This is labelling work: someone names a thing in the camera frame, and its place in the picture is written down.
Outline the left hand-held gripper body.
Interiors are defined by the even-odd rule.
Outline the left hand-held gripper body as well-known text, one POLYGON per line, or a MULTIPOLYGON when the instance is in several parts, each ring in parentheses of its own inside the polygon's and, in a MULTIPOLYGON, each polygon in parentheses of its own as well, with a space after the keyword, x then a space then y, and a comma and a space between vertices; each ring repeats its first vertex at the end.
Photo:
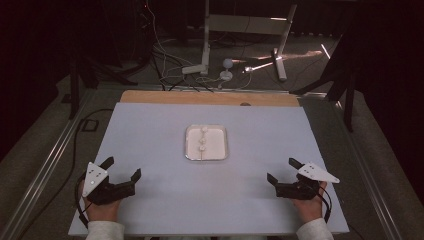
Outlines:
POLYGON ((83 175, 82 196, 96 205, 106 205, 135 194, 135 184, 131 180, 119 184, 109 182, 108 169, 104 170, 89 162, 83 175))

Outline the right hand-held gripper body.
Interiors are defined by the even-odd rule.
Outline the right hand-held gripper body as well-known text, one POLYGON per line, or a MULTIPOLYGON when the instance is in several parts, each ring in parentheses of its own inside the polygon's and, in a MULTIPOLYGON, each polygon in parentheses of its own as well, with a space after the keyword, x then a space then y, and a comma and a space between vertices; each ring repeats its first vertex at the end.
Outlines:
POLYGON ((276 196, 288 199, 311 200, 320 189, 321 182, 339 183, 340 180, 327 170, 314 163, 303 164, 297 170, 297 181, 294 183, 280 183, 275 186, 276 196))

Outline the person's left hand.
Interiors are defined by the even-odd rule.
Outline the person's left hand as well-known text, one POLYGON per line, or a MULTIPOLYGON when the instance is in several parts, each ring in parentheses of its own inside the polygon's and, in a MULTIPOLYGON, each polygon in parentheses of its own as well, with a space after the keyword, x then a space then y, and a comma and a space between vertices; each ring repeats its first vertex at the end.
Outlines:
POLYGON ((121 201, 114 201, 106 205, 96 205, 84 198, 84 204, 89 221, 118 221, 118 213, 121 201))

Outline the person's right hand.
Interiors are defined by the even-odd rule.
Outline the person's right hand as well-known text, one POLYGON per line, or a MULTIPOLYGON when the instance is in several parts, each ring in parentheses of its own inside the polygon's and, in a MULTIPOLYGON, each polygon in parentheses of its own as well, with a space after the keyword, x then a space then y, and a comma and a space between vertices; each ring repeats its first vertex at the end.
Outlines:
POLYGON ((300 219, 303 223, 322 218, 323 194, 327 187, 326 182, 320 183, 318 194, 311 200, 292 199, 292 203, 297 209, 300 219))

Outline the square metal tray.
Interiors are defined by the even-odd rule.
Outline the square metal tray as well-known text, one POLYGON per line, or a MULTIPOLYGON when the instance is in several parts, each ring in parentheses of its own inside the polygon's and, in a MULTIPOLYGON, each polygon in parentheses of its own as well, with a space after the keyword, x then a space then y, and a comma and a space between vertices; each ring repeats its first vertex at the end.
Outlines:
POLYGON ((199 140, 201 128, 208 127, 206 135, 207 149, 203 161, 221 161, 229 155, 227 131, 222 125, 190 125, 185 131, 185 157, 191 161, 201 161, 199 152, 199 140))

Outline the white table board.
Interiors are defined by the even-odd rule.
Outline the white table board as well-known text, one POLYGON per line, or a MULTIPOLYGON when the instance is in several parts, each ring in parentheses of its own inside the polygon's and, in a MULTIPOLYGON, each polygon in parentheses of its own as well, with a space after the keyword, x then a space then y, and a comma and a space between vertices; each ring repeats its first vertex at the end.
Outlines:
POLYGON ((292 234, 302 224, 297 211, 266 177, 294 182, 290 158, 324 164, 301 107, 119 103, 96 160, 108 157, 113 183, 142 173, 119 211, 128 236, 292 234), (226 159, 186 158, 194 124, 226 128, 226 159))

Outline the wooden skewer with white pieces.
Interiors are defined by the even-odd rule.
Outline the wooden skewer with white pieces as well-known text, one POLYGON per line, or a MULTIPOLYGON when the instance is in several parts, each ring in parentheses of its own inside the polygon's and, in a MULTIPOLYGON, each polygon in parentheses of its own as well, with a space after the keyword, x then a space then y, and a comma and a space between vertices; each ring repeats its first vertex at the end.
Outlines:
POLYGON ((208 127, 204 126, 201 129, 201 138, 199 140, 200 146, 199 146, 199 152, 200 152, 200 160, 203 161, 204 159, 204 154, 206 152, 207 149, 207 139, 206 139, 206 135, 208 132, 208 127))

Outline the black tripod stand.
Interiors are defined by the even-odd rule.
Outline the black tripod stand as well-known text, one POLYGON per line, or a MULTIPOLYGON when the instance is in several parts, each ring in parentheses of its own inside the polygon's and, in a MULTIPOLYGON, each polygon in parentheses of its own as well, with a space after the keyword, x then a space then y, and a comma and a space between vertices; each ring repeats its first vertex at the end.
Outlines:
POLYGON ((94 60, 91 57, 83 55, 73 55, 70 57, 70 93, 66 100, 70 103, 69 118, 74 119, 80 109, 80 83, 83 83, 86 88, 96 89, 99 80, 95 75, 95 71, 111 77, 113 80, 123 85, 135 86, 135 82, 125 79, 118 73, 113 72, 110 68, 94 60))
POLYGON ((347 47, 347 37, 343 34, 329 58, 320 78, 309 85, 296 90, 290 90, 291 94, 304 95, 322 85, 332 82, 330 90, 326 94, 329 102, 337 102, 342 95, 345 95, 345 106, 343 121, 346 128, 352 132, 352 112, 354 101, 355 73, 351 53, 347 47))

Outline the white round device on base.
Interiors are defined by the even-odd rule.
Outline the white round device on base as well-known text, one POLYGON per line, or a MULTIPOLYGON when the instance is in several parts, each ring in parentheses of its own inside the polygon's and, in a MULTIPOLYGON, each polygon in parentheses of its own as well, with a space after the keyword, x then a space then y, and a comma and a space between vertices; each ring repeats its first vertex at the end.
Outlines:
POLYGON ((220 73, 220 78, 224 81, 229 81, 232 79, 233 74, 230 69, 233 67, 233 62, 231 59, 227 58, 223 61, 224 71, 220 73))

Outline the white power strip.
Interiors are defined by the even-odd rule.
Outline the white power strip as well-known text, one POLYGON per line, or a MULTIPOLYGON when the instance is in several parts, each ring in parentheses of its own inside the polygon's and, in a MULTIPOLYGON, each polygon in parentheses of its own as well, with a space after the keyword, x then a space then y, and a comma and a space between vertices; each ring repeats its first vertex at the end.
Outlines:
POLYGON ((183 67, 182 68, 182 74, 188 75, 188 74, 193 74, 193 73, 201 73, 205 70, 206 70, 206 66, 203 65, 203 64, 193 65, 193 66, 183 67))

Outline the black square floor frame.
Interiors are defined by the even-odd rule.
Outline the black square floor frame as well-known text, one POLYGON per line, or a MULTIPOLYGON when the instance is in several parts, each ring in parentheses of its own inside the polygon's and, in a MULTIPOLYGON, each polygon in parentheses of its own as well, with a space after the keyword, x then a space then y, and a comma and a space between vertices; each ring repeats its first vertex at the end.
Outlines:
POLYGON ((98 120, 85 119, 82 121, 82 132, 96 132, 99 126, 98 120))

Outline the metal floor rail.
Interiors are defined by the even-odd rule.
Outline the metal floor rail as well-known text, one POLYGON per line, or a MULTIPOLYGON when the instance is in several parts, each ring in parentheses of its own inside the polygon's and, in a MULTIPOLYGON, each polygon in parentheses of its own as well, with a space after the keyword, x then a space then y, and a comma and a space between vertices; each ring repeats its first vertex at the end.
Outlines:
POLYGON ((0 163, 0 240, 16 240, 78 125, 60 101, 49 106, 0 163))
POLYGON ((344 109, 339 102, 332 104, 332 109, 337 119, 338 126, 343 132, 344 139, 347 141, 351 154, 353 156, 353 162, 356 166, 358 174, 361 178, 362 184, 365 187, 368 198, 370 199, 374 212, 378 216, 380 224, 385 232, 388 240, 403 240, 399 228, 395 223, 393 216, 389 210, 389 207, 384 199, 378 185, 367 165, 366 159, 360 152, 359 146, 354 141, 351 133, 347 130, 344 123, 344 109))

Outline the white metal stand frame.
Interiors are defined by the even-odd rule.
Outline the white metal stand frame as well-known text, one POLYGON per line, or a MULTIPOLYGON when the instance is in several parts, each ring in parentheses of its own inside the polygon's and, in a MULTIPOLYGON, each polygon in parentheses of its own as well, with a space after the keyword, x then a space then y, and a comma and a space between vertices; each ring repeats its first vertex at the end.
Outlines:
POLYGON ((297 10, 297 4, 291 3, 286 17, 254 17, 239 15, 220 15, 210 13, 210 0, 205 0, 204 41, 201 60, 201 75, 209 71, 211 31, 279 35, 280 44, 271 53, 271 63, 275 66, 278 79, 287 79, 284 67, 283 50, 290 33, 291 25, 297 10))

